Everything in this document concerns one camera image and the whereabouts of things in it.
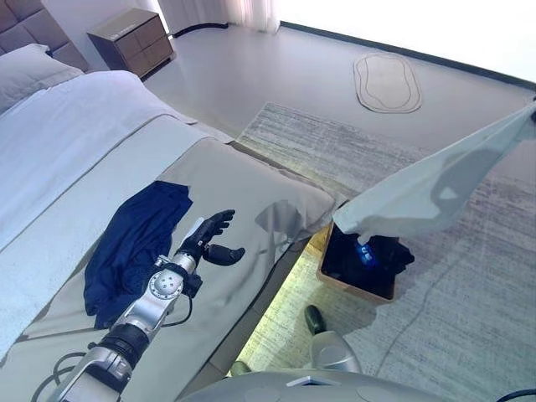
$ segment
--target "pillow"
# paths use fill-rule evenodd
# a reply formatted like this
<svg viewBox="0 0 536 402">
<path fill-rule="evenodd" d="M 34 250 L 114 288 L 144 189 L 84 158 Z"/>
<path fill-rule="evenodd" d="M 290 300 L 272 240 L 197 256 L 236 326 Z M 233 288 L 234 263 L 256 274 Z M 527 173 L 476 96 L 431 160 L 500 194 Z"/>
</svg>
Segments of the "pillow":
<svg viewBox="0 0 536 402">
<path fill-rule="evenodd" d="M 44 44 L 29 44 L 0 56 L 0 114 L 38 90 L 84 74 L 52 59 L 48 50 Z"/>
</svg>

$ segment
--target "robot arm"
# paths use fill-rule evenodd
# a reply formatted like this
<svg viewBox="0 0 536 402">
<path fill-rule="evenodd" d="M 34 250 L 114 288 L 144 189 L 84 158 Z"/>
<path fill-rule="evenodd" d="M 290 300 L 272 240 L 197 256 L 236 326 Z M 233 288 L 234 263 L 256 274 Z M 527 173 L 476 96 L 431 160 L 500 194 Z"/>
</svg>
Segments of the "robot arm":
<svg viewBox="0 0 536 402">
<path fill-rule="evenodd" d="M 234 210 L 219 212 L 200 222 L 197 229 L 181 244 L 170 260 L 160 255 L 155 265 L 161 270 L 154 274 L 143 295 L 135 300 L 110 331 L 61 382 L 49 397 L 49 402 L 117 402 L 131 378 L 132 370 L 154 339 L 183 293 L 195 297 L 203 282 L 195 274 L 203 257 L 217 265 L 232 265 L 245 253 L 243 248 L 231 250 L 221 245 L 209 245 L 215 235 L 229 227 Z"/>
</svg>

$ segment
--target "wooden box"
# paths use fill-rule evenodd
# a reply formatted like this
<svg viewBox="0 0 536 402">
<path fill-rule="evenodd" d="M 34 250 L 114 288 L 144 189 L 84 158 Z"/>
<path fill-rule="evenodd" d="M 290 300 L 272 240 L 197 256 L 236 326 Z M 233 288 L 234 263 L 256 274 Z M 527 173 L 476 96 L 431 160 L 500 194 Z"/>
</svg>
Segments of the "wooden box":
<svg viewBox="0 0 536 402">
<path fill-rule="evenodd" d="M 346 291 L 348 293 L 351 293 L 358 297 L 362 297 L 363 299 L 366 299 L 370 302 L 374 302 L 376 304 L 385 304 L 385 303 L 392 302 L 394 299 L 395 280 L 393 280 L 392 283 L 389 283 L 389 285 L 386 286 L 386 288 L 384 289 L 384 295 L 380 296 L 378 294 L 372 293 L 371 291 L 366 291 L 359 287 L 349 285 L 348 283 L 345 283 L 338 279 L 332 278 L 329 275 L 326 275 L 326 273 L 323 271 L 322 268 L 325 263 L 327 247 L 329 246 L 330 239 L 332 238 L 333 225 L 334 225 L 333 222 L 330 223 L 329 226 L 327 226 L 326 228 L 324 228 L 323 230 L 315 234 L 310 241 L 310 245 L 314 249 L 316 249 L 320 255 L 320 259 L 318 261 L 318 268 L 317 268 L 317 279 L 335 289 L 338 289 L 340 291 Z"/>
</svg>

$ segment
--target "wooden nightstand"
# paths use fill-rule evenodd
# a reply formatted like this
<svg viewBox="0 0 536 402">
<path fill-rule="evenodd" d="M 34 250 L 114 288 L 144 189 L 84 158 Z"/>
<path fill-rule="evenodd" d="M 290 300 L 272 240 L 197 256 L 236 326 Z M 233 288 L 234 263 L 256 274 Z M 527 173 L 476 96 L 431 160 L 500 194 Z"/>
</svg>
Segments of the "wooden nightstand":
<svg viewBox="0 0 536 402">
<path fill-rule="evenodd" d="M 133 8 L 88 32 L 111 70 L 142 78 L 173 55 L 157 13 Z"/>
</svg>

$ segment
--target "bed frame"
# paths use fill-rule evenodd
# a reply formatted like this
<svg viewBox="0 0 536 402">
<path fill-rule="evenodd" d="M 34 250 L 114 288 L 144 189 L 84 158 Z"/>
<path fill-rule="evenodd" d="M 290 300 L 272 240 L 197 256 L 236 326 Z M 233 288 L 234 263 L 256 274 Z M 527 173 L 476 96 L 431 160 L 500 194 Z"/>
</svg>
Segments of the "bed frame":
<svg viewBox="0 0 536 402">
<path fill-rule="evenodd" d="M 39 0 L 0 0 L 0 55 L 27 44 L 46 44 L 54 59 L 84 72 L 90 69 Z"/>
</svg>

